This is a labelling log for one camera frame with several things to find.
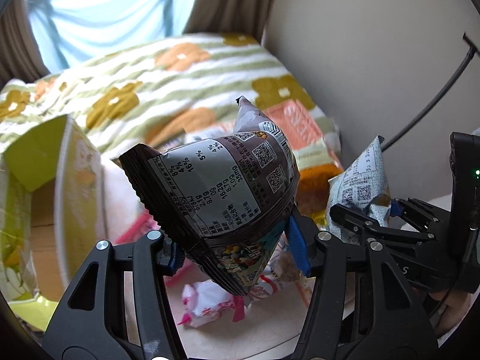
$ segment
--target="snack bag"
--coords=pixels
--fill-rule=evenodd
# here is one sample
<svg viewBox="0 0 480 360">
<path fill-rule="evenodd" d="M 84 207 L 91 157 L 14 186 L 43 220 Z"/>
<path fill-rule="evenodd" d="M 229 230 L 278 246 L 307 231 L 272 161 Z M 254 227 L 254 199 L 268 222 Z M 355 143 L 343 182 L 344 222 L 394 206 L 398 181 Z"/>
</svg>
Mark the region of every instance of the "snack bag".
<svg viewBox="0 0 480 360">
<path fill-rule="evenodd" d="M 283 233 L 299 173 L 283 132 L 243 96 L 233 133 L 120 156 L 166 234 L 215 282 L 246 295 Z"/>
<path fill-rule="evenodd" d="M 326 136 L 300 101 L 281 102 L 267 108 L 265 114 L 282 129 L 292 147 L 300 171 L 298 210 L 321 225 L 328 201 L 328 180 L 343 171 L 335 153 L 326 145 Z"/>
<path fill-rule="evenodd" d="M 358 244 L 359 237 L 332 221 L 329 213 L 334 204 L 358 209 L 376 219 L 380 226 L 388 226 L 391 201 L 383 168 L 382 142 L 383 138 L 377 136 L 345 172 L 328 180 L 330 197 L 326 209 L 327 230 L 344 242 Z"/>
</svg>

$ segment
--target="white wall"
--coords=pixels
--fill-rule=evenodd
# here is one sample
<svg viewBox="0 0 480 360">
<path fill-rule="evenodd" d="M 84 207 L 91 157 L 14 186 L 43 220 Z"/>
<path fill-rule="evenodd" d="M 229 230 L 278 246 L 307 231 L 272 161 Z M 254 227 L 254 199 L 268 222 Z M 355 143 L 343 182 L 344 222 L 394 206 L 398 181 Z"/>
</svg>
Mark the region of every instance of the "white wall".
<svg viewBox="0 0 480 360">
<path fill-rule="evenodd" d="M 379 134 L 387 140 L 440 90 L 468 46 L 480 47 L 470 0 L 275 0 L 266 46 L 334 118 L 342 162 Z M 408 135 L 384 154 L 392 194 L 451 191 L 452 131 L 480 127 L 480 58 Z"/>
</svg>

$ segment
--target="blue gripper pad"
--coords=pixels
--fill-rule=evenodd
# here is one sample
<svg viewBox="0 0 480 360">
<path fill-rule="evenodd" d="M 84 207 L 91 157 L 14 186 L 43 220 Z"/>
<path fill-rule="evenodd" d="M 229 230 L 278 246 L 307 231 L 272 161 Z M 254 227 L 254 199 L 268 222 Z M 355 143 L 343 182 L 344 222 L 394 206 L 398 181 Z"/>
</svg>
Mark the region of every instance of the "blue gripper pad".
<svg viewBox="0 0 480 360">
<path fill-rule="evenodd" d="M 390 216 L 402 216 L 403 214 L 403 209 L 400 207 L 400 205 L 395 201 L 392 200 L 392 206 L 390 209 Z"/>
<path fill-rule="evenodd" d="M 159 264 L 164 276 L 173 276 L 185 262 L 185 253 L 176 243 L 165 235 Z"/>
<path fill-rule="evenodd" d="M 293 215 L 290 216 L 287 239 L 289 240 L 289 247 L 292 251 L 295 265 L 306 278 L 310 277 L 311 266 L 308 261 L 307 244 Z"/>
</svg>

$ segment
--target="snack package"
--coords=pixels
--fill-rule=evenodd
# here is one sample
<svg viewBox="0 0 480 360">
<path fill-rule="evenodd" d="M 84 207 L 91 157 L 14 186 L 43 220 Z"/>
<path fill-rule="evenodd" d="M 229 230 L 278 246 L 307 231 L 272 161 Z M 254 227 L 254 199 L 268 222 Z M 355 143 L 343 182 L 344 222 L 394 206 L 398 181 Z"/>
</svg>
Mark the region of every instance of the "snack package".
<svg viewBox="0 0 480 360">
<path fill-rule="evenodd" d="M 328 180 L 342 173 L 334 152 L 325 143 L 325 136 L 301 102 L 288 100 L 265 110 L 284 132 L 292 147 L 300 181 L 296 195 L 302 215 L 322 224 L 328 201 Z"/>
<path fill-rule="evenodd" d="M 218 320 L 225 310 L 234 309 L 233 321 L 245 318 L 243 298 L 225 291 L 212 280 L 186 284 L 181 299 L 185 313 L 178 325 L 199 327 Z"/>
<path fill-rule="evenodd" d="M 377 136 L 365 151 L 342 174 L 329 180 L 330 197 L 327 204 L 327 230 L 342 241 L 359 243 L 357 234 L 341 228 L 330 217 L 330 208 L 337 203 L 355 208 L 376 219 L 380 226 L 388 226 L 390 191 L 383 168 L 383 138 Z"/>
<path fill-rule="evenodd" d="M 295 265 L 287 237 L 282 234 L 267 266 L 251 288 L 250 293 L 244 297 L 244 302 L 248 306 L 255 300 L 268 298 L 299 279 L 300 271 Z"/>
<path fill-rule="evenodd" d="M 244 305 L 249 306 L 256 300 L 268 298 L 279 290 L 293 285 L 299 278 L 300 271 L 295 266 L 287 238 L 283 234 L 263 273 L 245 297 L 231 295 L 211 280 L 186 284 L 182 292 L 185 314 L 179 325 L 199 327 L 220 319 L 223 311 L 231 308 L 235 310 L 233 321 L 239 321 L 245 316 Z"/>
<path fill-rule="evenodd" d="M 165 233 L 222 288 L 246 295 L 283 233 L 299 173 L 280 128 L 246 98 L 233 133 L 120 156 Z"/>
</svg>

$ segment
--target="bed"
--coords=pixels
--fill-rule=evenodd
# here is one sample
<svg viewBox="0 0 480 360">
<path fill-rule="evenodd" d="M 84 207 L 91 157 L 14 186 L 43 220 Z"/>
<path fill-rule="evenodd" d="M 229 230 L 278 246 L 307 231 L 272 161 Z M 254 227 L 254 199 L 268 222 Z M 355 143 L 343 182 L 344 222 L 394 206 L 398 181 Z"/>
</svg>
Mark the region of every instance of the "bed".
<svg viewBox="0 0 480 360">
<path fill-rule="evenodd" d="M 0 153 L 33 126 L 71 114 L 102 156 L 137 143 L 182 142 L 184 133 L 231 121 L 241 95 L 260 109 L 299 100 L 323 133 L 335 126 L 288 70 L 239 34 L 167 38 L 100 56 L 0 92 Z"/>
</svg>

